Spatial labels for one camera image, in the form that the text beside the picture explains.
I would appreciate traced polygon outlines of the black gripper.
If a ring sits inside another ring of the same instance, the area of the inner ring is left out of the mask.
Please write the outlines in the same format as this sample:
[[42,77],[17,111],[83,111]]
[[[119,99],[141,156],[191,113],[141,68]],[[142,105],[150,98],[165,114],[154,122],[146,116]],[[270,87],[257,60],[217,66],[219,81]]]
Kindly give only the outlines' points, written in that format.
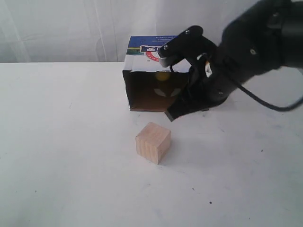
[[228,56],[187,58],[191,67],[187,99],[178,97],[164,112],[173,122],[179,117],[222,104],[236,86],[230,81],[241,73],[240,65]]

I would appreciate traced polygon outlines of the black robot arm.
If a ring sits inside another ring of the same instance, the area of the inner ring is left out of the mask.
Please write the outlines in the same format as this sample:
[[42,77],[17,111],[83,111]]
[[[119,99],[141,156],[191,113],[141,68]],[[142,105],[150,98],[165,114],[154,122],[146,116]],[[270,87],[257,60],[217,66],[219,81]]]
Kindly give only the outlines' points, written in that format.
[[191,26],[164,44],[160,63],[172,68],[182,60],[190,63],[185,87],[165,111],[170,121],[207,111],[224,103],[239,89],[262,106],[289,112],[303,104],[270,104],[243,85],[254,76],[281,67],[303,66],[303,4],[290,0],[260,0],[234,19],[224,30],[219,44]]

